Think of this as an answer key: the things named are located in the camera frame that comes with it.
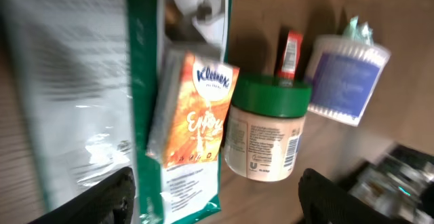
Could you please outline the orange Kleenex tissue pack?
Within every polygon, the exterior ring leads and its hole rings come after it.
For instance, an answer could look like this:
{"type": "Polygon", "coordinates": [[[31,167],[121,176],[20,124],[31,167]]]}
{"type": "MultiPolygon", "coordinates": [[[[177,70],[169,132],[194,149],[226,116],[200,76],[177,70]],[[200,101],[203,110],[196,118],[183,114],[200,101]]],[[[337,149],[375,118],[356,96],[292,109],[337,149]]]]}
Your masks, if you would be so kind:
{"type": "Polygon", "coordinates": [[[166,56],[146,154],[164,168],[216,160],[239,68],[172,49],[166,56]]]}

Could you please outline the green lid cream jar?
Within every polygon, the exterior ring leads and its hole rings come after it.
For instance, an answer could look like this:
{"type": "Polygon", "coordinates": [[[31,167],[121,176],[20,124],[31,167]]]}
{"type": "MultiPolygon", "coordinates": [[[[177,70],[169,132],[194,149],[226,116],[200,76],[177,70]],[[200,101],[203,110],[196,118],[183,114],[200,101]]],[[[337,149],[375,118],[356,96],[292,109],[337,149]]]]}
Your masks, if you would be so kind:
{"type": "Polygon", "coordinates": [[[311,87],[301,81],[242,73],[227,122],[224,159],[245,178],[275,182],[294,168],[311,87]]]}

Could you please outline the white cotton swab tub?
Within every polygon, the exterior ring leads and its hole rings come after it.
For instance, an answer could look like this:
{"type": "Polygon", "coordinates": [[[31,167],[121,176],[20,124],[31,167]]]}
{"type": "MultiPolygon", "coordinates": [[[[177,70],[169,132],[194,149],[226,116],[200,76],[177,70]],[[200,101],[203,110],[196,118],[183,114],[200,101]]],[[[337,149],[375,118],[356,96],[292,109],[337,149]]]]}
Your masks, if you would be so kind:
{"type": "Polygon", "coordinates": [[[358,126],[391,52],[339,35],[320,35],[304,74],[308,111],[358,126]]]}

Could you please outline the green white gloves package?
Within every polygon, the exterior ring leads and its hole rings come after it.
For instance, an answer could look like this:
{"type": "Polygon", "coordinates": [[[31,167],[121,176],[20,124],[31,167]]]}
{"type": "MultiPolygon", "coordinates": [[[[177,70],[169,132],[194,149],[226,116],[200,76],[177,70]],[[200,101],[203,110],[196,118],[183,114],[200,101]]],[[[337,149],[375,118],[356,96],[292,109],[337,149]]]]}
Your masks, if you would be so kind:
{"type": "Polygon", "coordinates": [[[172,49],[226,63],[232,0],[1,0],[47,213],[123,167],[130,223],[196,223],[220,212],[213,162],[164,168],[146,154],[172,49]]]}

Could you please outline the mint green wipes pack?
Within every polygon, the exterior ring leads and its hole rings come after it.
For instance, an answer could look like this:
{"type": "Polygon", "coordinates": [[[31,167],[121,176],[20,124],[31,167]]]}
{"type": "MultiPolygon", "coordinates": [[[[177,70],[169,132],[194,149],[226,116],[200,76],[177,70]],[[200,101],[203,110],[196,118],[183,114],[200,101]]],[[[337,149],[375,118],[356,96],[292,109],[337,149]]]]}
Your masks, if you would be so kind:
{"type": "Polygon", "coordinates": [[[366,45],[374,45],[373,30],[370,28],[367,22],[359,24],[359,17],[355,16],[350,19],[349,23],[345,27],[343,37],[358,41],[366,45]]]}

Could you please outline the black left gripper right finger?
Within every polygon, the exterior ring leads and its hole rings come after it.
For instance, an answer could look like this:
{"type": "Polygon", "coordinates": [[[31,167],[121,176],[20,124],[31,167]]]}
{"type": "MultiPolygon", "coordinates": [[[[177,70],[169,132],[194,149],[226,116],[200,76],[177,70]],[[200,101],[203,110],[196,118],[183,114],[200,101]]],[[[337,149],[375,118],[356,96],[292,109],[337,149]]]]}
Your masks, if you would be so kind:
{"type": "Polygon", "coordinates": [[[370,208],[348,193],[356,184],[362,168],[331,181],[312,168],[307,168],[298,183],[298,197],[305,223],[333,224],[402,224],[404,219],[391,219],[370,208]]]}

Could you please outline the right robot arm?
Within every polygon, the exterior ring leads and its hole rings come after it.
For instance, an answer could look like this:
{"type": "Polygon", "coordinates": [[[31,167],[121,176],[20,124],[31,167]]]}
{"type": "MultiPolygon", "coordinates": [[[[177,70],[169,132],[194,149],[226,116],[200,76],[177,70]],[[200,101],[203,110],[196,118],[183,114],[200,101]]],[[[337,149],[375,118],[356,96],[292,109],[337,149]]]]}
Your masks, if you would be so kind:
{"type": "Polygon", "coordinates": [[[395,145],[374,163],[364,161],[337,185],[384,216],[433,223],[433,156],[395,145]]]}

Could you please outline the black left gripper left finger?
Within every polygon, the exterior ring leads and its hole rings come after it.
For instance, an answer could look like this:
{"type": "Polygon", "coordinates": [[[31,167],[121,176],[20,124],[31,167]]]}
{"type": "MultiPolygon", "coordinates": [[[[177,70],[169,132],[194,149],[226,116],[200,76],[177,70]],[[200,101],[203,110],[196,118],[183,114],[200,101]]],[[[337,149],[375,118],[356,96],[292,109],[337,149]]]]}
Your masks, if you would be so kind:
{"type": "Polygon", "coordinates": [[[123,167],[61,207],[30,224],[124,224],[132,221],[136,186],[123,167]]]}

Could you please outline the red white tube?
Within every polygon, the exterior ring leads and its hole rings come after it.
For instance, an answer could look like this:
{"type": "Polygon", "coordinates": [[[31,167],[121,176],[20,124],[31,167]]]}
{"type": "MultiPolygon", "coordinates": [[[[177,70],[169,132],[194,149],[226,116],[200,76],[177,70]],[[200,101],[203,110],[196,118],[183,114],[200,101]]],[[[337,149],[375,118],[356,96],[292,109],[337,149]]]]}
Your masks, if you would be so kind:
{"type": "Polygon", "coordinates": [[[294,79],[298,67],[303,35],[292,30],[282,29],[277,46],[275,75],[294,79]]]}

